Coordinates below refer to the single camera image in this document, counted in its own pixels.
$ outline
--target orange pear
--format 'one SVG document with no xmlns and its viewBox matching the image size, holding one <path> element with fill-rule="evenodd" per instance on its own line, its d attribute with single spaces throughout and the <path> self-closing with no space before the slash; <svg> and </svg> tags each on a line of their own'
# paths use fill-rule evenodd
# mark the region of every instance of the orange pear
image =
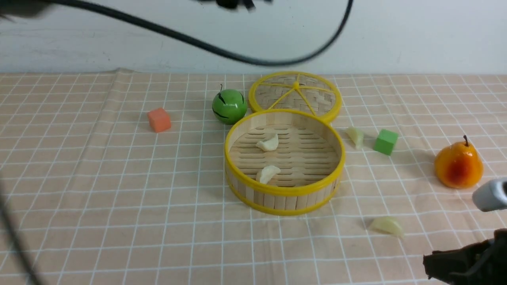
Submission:
<svg viewBox="0 0 507 285">
<path fill-rule="evenodd" d="M 464 141 L 443 148 L 435 157 L 435 174 L 449 188 L 470 188 L 481 180 L 484 173 L 479 153 L 468 142 L 466 135 L 463 138 Z"/>
</svg>

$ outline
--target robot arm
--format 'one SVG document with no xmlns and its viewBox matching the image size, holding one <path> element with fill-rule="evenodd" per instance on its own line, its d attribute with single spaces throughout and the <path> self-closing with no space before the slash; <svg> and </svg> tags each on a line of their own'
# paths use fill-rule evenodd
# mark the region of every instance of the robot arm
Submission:
<svg viewBox="0 0 507 285">
<path fill-rule="evenodd" d="M 472 194 L 483 212 L 507 209 L 507 177 L 493 179 Z M 507 284 L 507 229 L 494 238 L 452 251 L 433 251 L 423 257 L 426 275 L 451 285 Z"/>
<path fill-rule="evenodd" d="M 254 9 L 253 0 L 194 0 L 203 4 L 216 3 L 227 10 L 238 10 L 245 7 Z M 0 17 L 15 16 L 21 18 L 35 18 L 47 10 L 52 4 L 50 0 L 0 0 Z"/>
</svg>

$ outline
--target woven bamboo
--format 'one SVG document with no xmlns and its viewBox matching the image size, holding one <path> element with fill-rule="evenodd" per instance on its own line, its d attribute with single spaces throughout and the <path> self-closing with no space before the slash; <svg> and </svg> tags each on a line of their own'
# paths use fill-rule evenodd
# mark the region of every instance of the woven bamboo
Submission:
<svg viewBox="0 0 507 285">
<path fill-rule="evenodd" d="M 277 133 L 278 148 L 256 143 Z M 243 118 L 225 143 L 226 177 L 232 191 L 253 208 L 274 215 L 299 215 L 324 205 L 340 183 L 343 143 L 326 122 L 295 110 L 267 110 Z M 268 184 L 255 180 L 265 166 L 280 168 Z"/>
<path fill-rule="evenodd" d="M 341 95 L 328 80 L 307 73 L 275 73 L 259 79 L 250 90 L 254 112 L 267 109 L 299 110 L 331 123 L 341 107 Z"/>
</svg>

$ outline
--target checkered tablecloth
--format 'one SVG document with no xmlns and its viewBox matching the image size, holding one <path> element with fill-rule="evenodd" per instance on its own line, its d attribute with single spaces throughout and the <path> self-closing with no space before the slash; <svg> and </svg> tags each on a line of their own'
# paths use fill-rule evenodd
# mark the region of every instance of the checkered tablecloth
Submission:
<svg viewBox="0 0 507 285">
<path fill-rule="evenodd" d="M 256 75 L 0 74 L 0 173 L 48 285 L 441 284 L 422 255 L 482 241 L 506 212 L 478 211 L 443 187 L 434 155 L 466 134 L 507 175 L 507 76 L 325 75 L 342 93 L 333 126 L 346 144 L 337 195 L 299 217 L 251 210 L 225 186 L 228 127 L 211 100 Z M 146 112 L 164 107 L 170 131 Z M 355 150 L 343 130 L 362 129 Z M 380 129 L 400 134 L 389 156 Z M 403 240 L 366 227 L 396 216 Z M 25 284 L 0 240 L 0 284 Z"/>
</svg>

